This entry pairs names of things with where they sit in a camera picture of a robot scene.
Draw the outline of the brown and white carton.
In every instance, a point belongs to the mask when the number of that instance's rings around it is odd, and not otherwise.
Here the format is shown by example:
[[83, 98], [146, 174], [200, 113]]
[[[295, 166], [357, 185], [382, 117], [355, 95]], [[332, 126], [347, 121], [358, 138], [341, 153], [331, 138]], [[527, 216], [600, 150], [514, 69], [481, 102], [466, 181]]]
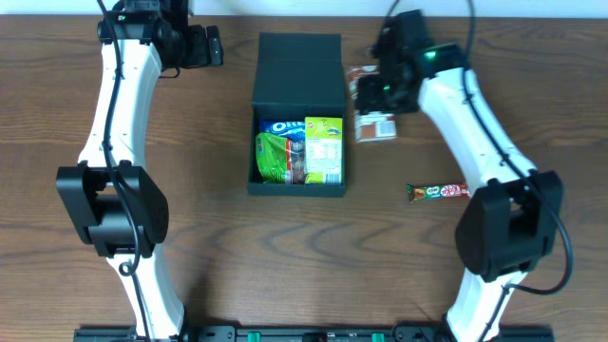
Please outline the brown and white carton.
[[353, 127], [358, 143], [393, 140], [397, 137], [395, 116], [388, 112], [372, 111], [361, 114], [355, 107], [358, 96], [358, 80], [364, 76], [377, 75], [378, 66], [351, 66], [347, 71], [350, 97], [354, 105]]

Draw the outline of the light green carton box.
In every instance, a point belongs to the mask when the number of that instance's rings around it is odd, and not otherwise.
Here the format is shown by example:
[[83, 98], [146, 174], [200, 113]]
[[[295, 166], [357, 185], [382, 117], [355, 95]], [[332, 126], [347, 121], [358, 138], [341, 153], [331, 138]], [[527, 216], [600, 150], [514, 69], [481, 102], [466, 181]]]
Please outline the light green carton box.
[[305, 119], [306, 184], [342, 183], [342, 123], [332, 117]]

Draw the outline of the black gift box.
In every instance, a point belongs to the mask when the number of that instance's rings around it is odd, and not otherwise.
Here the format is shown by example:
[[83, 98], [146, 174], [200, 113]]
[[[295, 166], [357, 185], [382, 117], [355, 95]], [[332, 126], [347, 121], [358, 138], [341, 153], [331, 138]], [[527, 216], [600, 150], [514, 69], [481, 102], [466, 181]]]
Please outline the black gift box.
[[[259, 36], [249, 152], [248, 192], [255, 196], [341, 198], [346, 193], [347, 94], [341, 37], [320, 33], [268, 33]], [[280, 184], [263, 181], [257, 168], [260, 122], [305, 122], [307, 117], [342, 119], [341, 184]]]

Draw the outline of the blue Oreo cookie pack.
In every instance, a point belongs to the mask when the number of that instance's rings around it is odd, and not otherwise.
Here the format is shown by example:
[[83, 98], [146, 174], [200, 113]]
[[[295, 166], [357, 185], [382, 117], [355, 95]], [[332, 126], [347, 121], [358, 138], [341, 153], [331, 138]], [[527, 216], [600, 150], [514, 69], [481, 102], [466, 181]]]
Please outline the blue Oreo cookie pack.
[[260, 122], [260, 132], [270, 133], [278, 137], [290, 139], [295, 142], [305, 141], [305, 123], [290, 121], [269, 121]]

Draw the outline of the green snack mix bag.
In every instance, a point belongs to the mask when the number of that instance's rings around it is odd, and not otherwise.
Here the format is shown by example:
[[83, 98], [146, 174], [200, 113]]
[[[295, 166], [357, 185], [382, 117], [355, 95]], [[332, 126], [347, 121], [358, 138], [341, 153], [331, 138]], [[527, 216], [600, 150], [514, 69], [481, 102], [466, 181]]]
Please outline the green snack mix bag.
[[256, 136], [256, 163], [264, 182], [303, 184], [306, 179], [305, 143], [259, 133]]

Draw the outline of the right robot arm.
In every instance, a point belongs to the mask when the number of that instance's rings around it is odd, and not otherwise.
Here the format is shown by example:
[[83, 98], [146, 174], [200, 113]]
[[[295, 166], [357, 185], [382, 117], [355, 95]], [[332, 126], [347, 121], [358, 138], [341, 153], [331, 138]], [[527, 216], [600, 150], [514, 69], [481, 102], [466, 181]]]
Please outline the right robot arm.
[[502, 327], [510, 297], [556, 239], [571, 249], [559, 212], [563, 186], [510, 140], [487, 104], [470, 47], [438, 45], [423, 13], [389, 12], [371, 48], [377, 73], [357, 84], [356, 109], [424, 112], [458, 163], [470, 195], [455, 242], [464, 276], [438, 324], [399, 324], [400, 341], [550, 341], [548, 328]]

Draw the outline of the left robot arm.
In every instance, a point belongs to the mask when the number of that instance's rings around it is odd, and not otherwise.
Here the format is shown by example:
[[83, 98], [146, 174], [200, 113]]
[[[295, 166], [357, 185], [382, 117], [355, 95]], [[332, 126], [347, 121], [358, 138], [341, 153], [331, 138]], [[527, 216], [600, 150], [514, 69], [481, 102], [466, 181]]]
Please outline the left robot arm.
[[118, 1], [102, 7], [97, 34], [103, 77], [93, 125], [74, 166], [56, 187], [80, 240], [121, 279], [136, 322], [82, 327], [76, 341], [219, 341], [216, 327], [192, 325], [177, 296], [162, 244], [168, 201], [146, 171], [145, 140], [157, 81], [167, 69], [223, 63], [219, 30], [188, 22], [185, 0]]

